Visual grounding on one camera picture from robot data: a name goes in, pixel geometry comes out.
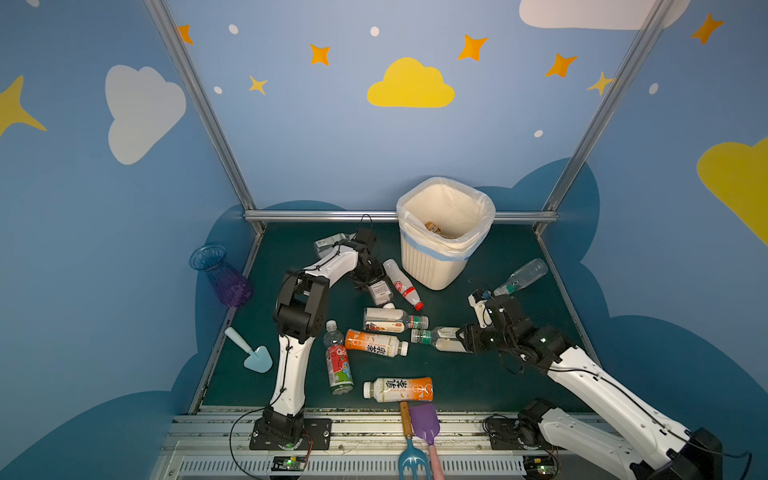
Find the aluminium frame post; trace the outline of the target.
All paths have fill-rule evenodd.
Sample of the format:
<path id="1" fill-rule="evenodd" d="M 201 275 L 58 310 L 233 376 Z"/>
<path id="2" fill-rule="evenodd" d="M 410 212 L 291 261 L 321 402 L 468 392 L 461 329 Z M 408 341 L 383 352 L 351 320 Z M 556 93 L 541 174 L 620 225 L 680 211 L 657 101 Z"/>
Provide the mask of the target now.
<path id="1" fill-rule="evenodd" d="M 166 1 L 147 0 L 146 5 L 156 28 L 170 54 L 186 90 L 200 116 L 214 150 L 230 180 L 245 213 L 256 210 L 254 199 L 244 179 L 242 170 L 226 139 L 213 106 L 205 92 L 185 42 L 177 28 Z"/>
<path id="2" fill-rule="evenodd" d="M 665 22 L 671 17 L 675 1 L 656 1 L 650 8 L 642 28 L 635 36 L 623 58 L 607 94 L 603 96 L 584 135 L 569 158 L 551 193 L 542 207 L 542 220 L 534 224 L 533 231 L 540 237 L 550 223 L 558 220 L 558 208 L 586 164 L 605 128 L 621 104 L 633 80 L 652 51 L 664 30 Z"/>

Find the orange white tea bottle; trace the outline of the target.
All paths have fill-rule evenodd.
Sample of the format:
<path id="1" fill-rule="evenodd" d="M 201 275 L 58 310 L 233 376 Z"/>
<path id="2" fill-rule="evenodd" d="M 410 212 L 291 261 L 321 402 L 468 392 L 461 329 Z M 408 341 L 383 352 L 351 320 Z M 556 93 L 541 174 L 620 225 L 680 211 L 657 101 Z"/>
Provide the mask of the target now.
<path id="1" fill-rule="evenodd" d="M 363 397 L 379 403 L 434 400 L 433 382 L 424 378 L 378 378 L 363 383 Z"/>

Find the orange brown label bottle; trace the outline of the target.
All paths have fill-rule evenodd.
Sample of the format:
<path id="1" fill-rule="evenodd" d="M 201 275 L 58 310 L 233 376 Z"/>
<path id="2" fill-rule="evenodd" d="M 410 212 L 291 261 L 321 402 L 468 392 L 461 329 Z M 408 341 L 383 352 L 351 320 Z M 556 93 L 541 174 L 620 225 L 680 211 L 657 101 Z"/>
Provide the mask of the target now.
<path id="1" fill-rule="evenodd" d="M 435 234 L 441 234 L 442 233 L 441 228 L 437 224 L 435 224 L 434 222 L 427 222 L 425 224 L 425 228 L 428 231 L 430 231 L 432 233 L 435 233 Z"/>

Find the aluminium frame right post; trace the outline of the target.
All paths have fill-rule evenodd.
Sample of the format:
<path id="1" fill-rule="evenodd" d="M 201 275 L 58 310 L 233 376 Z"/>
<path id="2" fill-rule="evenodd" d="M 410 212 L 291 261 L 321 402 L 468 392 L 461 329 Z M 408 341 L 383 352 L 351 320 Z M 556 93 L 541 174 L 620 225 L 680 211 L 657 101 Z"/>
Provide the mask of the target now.
<path id="1" fill-rule="evenodd" d="M 542 220 L 534 224 L 533 231 L 540 237 L 550 223 L 558 220 L 558 208 L 586 164 L 605 128 L 621 104 L 633 80 L 652 51 L 664 30 L 665 22 L 671 17 L 675 1 L 656 1 L 650 8 L 642 28 L 635 36 L 623 58 L 607 94 L 603 96 L 584 135 L 569 158 L 551 193 L 542 207 Z"/>

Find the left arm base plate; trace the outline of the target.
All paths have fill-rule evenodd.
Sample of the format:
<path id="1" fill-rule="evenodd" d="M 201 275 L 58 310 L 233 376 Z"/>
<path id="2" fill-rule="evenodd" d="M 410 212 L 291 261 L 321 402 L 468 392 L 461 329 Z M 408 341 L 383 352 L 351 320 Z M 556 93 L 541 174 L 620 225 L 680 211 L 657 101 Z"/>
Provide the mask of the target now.
<path id="1" fill-rule="evenodd" d="M 250 450 L 308 451 L 328 450 L 333 422 L 330 418 L 289 418 L 273 416 L 259 419 L 253 428 Z"/>

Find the square clear bottle white label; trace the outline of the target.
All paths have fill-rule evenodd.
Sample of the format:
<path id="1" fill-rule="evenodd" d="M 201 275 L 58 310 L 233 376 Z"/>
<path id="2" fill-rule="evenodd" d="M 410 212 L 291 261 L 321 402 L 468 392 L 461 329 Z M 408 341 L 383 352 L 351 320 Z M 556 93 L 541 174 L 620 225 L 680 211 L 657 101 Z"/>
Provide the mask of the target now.
<path id="1" fill-rule="evenodd" d="M 385 280 L 369 284 L 367 290 L 377 307 L 383 308 L 392 302 L 392 291 Z"/>

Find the clear bottle white orange label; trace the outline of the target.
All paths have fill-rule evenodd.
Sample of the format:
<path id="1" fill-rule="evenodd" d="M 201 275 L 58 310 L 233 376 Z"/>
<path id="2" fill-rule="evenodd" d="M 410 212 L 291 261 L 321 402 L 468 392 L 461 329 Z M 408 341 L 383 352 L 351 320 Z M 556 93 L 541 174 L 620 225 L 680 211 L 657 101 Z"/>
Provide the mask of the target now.
<path id="1" fill-rule="evenodd" d="M 369 332 L 403 333 L 408 329 L 426 330 L 429 319 L 423 315 L 409 315 L 401 309 L 366 308 L 363 327 Z"/>

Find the clear bottle green white label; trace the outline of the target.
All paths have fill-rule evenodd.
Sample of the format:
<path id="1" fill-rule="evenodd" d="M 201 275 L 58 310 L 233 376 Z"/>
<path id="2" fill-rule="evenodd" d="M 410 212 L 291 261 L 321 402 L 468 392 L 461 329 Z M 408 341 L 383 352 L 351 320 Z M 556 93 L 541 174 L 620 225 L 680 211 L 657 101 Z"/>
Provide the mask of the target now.
<path id="1" fill-rule="evenodd" d="M 330 251 L 332 251 L 336 246 L 343 243 L 344 241 L 352 239 L 353 237 L 354 237 L 353 234 L 338 233 L 332 236 L 328 236 L 328 237 L 316 240 L 314 242 L 314 250 L 316 252 L 317 257 L 319 259 L 322 259 Z"/>

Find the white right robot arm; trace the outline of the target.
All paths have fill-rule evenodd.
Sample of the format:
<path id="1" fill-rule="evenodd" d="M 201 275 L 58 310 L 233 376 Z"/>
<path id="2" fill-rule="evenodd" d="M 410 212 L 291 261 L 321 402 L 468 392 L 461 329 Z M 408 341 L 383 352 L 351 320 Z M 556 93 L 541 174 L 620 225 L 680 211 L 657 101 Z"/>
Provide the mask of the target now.
<path id="1" fill-rule="evenodd" d="M 724 453 L 714 434 L 690 430 L 653 408 L 557 328 L 536 326 L 514 297 L 477 290 L 468 303 L 477 316 L 460 330 L 468 352 L 518 358 L 576 395 L 613 429 L 606 432 L 537 399 L 518 414 L 523 444 L 563 448 L 619 479 L 722 478 Z"/>

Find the purple plastic vase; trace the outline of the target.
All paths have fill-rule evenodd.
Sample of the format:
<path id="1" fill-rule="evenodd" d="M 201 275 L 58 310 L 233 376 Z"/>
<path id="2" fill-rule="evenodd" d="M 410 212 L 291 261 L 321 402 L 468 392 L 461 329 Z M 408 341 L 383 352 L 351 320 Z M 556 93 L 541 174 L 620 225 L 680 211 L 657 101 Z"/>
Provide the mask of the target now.
<path id="1" fill-rule="evenodd" d="M 248 280 L 228 262 L 223 245 L 206 244 L 197 248 L 191 254 L 189 264 L 206 276 L 223 305 L 237 308 L 251 298 L 252 288 Z"/>

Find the blue toy garden fork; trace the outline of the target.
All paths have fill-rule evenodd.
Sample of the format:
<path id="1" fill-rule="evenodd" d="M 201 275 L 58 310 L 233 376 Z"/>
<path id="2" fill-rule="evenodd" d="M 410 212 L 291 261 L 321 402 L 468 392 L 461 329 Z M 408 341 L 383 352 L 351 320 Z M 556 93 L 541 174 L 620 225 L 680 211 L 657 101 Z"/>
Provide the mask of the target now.
<path id="1" fill-rule="evenodd" d="M 426 479 L 431 479 L 431 467 L 427 455 L 413 444 L 413 428 L 408 403 L 401 401 L 399 408 L 406 440 L 406 447 L 398 458 L 399 479 L 405 480 L 407 472 L 412 474 L 413 479 L 419 479 L 420 470 L 424 471 Z"/>

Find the light blue toy trowel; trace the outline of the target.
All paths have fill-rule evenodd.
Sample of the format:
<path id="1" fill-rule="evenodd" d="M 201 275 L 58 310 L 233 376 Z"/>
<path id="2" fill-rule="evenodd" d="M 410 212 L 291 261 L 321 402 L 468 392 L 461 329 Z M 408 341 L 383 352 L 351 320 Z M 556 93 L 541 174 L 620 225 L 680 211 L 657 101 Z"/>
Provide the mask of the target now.
<path id="1" fill-rule="evenodd" d="M 226 328 L 224 333 L 229 340 L 245 352 L 246 358 L 243 365 L 246 369 L 264 374 L 272 368 L 272 356 L 265 346 L 252 348 L 233 327 Z"/>

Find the clear square bottle green cap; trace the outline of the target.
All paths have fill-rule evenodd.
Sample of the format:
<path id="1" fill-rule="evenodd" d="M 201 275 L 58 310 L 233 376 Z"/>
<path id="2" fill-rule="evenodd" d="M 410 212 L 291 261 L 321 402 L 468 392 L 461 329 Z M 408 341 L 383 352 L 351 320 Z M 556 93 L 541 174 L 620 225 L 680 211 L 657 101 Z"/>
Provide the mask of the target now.
<path id="1" fill-rule="evenodd" d="M 433 330 L 411 330 L 411 342 L 420 345 L 431 345 L 441 352 L 467 353 L 460 338 L 461 329 L 458 327 L 437 327 Z"/>

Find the clear bottle red green label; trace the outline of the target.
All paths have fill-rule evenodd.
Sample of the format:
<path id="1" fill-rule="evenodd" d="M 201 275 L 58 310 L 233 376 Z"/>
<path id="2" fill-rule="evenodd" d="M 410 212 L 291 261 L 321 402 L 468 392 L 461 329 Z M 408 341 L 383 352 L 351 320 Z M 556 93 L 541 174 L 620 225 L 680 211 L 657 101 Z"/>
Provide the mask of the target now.
<path id="1" fill-rule="evenodd" d="M 354 381 L 345 347 L 345 335 L 338 329 L 335 320 L 326 322 L 323 342 L 331 392 L 333 395 L 346 394 L 353 389 Z"/>

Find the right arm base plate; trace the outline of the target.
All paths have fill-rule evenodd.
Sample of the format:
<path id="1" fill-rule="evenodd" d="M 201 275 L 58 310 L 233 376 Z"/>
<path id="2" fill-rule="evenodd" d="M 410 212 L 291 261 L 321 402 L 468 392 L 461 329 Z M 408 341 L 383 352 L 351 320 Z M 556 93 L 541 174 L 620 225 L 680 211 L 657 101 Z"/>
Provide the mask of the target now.
<path id="1" fill-rule="evenodd" d="M 483 420 L 483 430 L 493 450 L 539 450 L 546 444 L 538 426 L 526 419 L 491 415 Z"/>

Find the white bottle red label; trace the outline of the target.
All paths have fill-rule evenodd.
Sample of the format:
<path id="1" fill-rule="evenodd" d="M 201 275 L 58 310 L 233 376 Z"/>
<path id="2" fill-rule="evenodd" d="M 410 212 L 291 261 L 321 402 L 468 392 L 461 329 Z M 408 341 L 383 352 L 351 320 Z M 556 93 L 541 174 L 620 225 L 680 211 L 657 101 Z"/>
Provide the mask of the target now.
<path id="1" fill-rule="evenodd" d="M 424 304 L 411 280 L 403 273 L 394 259 L 383 262 L 383 268 L 395 290 L 410 303 L 416 311 L 421 311 Z"/>

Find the white bin liner bag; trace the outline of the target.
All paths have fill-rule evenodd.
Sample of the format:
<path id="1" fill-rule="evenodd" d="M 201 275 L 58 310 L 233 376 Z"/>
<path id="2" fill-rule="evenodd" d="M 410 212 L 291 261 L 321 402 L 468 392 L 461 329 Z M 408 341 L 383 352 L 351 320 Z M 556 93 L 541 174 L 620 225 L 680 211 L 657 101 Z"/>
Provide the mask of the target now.
<path id="1" fill-rule="evenodd" d="M 444 177 L 423 181 L 396 204 L 403 242 L 439 261 L 465 261 L 486 238 L 496 215 L 485 193 Z M 435 234 L 425 228 L 434 222 Z"/>

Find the right green circuit board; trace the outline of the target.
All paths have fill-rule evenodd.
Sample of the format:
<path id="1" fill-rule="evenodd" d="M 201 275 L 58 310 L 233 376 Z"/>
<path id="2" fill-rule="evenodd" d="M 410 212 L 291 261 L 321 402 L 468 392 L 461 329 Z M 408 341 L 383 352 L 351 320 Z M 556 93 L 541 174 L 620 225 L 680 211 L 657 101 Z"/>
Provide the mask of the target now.
<path id="1" fill-rule="evenodd" d="M 554 479 L 559 473 L 559 464 L 553 457 L 525 456 L 523 467 L 527 480 Z"/>

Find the green circuit board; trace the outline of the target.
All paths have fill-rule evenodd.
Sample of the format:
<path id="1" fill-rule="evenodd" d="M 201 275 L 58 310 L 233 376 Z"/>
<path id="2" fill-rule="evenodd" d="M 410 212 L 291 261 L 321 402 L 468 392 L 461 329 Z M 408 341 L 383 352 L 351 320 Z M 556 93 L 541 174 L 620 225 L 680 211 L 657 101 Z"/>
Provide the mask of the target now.
<path id="1" fill-rule="evenodd" d="M 275 456 L 272 459 L 272 473 L 303 472 L 308 464 L 307 457 Z"/>
<path id="2" fill-rule="evenodd" d="M 527 480 L 554 479 L 559 473 L 559 464 L 553 457 L 525 456 L 523 467 Z"/>

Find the aluminium frame back rail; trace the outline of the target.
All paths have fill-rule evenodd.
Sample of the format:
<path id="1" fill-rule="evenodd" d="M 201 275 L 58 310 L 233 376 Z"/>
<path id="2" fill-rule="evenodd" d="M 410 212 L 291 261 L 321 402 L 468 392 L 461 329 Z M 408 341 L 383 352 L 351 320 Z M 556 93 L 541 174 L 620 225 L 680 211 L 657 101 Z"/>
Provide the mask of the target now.
<path id="1" fill-rule="evenodd" d="M 372 222 L 398 221 L 395 211 L 346 211 L 346 210 L 245 210 L 244 219 L 255 222 Z M 536 224 L 554 223 L 559 219 L 553 211 L 497 212 L 495 223 Z"/>

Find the clear empty bottle green cap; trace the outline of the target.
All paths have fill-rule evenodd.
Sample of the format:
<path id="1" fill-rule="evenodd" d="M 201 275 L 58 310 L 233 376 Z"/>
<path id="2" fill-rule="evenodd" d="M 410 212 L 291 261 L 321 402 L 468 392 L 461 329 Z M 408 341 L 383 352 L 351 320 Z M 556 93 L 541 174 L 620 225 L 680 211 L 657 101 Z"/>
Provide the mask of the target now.
<path id="1" fill-rule="evenodd" d="M 505 283 L 497 287 L 493 294 L 495 296 L 512 295 L 513 293 L 525 289 L 549 272 L 548 265 L 540 258 L 529 261 L 512 273 Z"/>

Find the left green circuit board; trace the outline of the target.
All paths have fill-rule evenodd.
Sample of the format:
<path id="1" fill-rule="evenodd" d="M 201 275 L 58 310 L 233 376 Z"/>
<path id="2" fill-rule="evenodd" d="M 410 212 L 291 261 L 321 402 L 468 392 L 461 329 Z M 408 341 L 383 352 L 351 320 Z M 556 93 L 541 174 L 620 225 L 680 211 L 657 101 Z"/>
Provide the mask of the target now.
<path id="1" fill-rule="evenodd" d="M 303 472 L 308 464 L 307 457 L 275 456 L 272 459 L 272 473 Z"/>

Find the aluminium frame left post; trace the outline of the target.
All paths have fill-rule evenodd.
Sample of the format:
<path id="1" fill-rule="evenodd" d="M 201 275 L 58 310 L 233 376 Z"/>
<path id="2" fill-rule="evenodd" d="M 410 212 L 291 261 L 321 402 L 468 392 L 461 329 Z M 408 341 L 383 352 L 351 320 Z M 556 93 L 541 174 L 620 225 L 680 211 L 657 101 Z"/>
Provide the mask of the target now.
<path id="1" fill-rule="evenodd" d="M 214 150 L 230 180 L 245 213 L 256 210 L 254 199 L 244 179 L 242 170 L 226 139 L 213 106 L 205 92 L 185 42 L 177 28 L 166 1 L 147 0 L 146 5 L 156 28 L 170 54 L 186 90 L 200 116 Z"/>

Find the orange label juice bottle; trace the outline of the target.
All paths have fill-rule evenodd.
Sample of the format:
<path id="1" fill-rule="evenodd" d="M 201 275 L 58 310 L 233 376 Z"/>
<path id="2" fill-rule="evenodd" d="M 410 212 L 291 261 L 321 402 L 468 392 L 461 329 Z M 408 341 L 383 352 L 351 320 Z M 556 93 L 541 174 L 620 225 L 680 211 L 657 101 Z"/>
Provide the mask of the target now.
<path id="1" fill-rule="evenodd" d="M 364 351 L 379 356 L 394 358 L 406 356 L 409 343 L 394 335 L 376 334 L 350 329 L 345 336 L 347 350 Z"/>

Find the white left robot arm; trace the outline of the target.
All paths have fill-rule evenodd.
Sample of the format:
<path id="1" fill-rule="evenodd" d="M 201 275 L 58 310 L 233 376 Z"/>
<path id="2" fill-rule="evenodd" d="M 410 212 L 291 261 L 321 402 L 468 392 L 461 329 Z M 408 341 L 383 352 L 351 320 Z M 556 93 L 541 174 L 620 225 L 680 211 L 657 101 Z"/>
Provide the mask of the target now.
<path id="1" fill-rule="evenodd" d="M 376 234 L 360 227 L 314 264 L 286 273 L 275 305 L 279 340 L 279 373 L 266 415 L 295 419 L 305 405 L 307 364 L 314 339 L 325 327 L 330 289 L 348 276 L 365 288 L 382 279 L 383 267 L 373 255 Z"/>

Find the purple toy shovel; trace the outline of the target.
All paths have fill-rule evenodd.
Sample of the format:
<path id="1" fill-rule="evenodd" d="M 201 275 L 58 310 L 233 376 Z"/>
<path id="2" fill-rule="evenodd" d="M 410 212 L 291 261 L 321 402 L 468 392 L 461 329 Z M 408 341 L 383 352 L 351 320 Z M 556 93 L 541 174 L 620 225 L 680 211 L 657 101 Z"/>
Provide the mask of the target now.
<path id="1" fill-rule="evenodd" d="M 435 445 L 435 439 L 440 433 L 440 423 L 435 406 L 432 403 L 414 405 L 410 408 L 410 416 L 414 434 L 428 445 L 433 479 L 444 480 L 443 468 Z"/>

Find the white ribbed trash bin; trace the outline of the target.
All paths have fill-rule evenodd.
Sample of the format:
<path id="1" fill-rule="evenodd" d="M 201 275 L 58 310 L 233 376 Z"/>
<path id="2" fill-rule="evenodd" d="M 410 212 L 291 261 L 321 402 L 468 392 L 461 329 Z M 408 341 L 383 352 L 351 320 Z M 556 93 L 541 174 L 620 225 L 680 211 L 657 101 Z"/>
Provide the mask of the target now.
<path id="1" fill-rule="evenodd" d="M 444 177 L 432 177 L 396 204 L 401 265 L 428 289 L 439 291 L 465 269 L 486 238 L 496 208 L 485 193 Z"/>

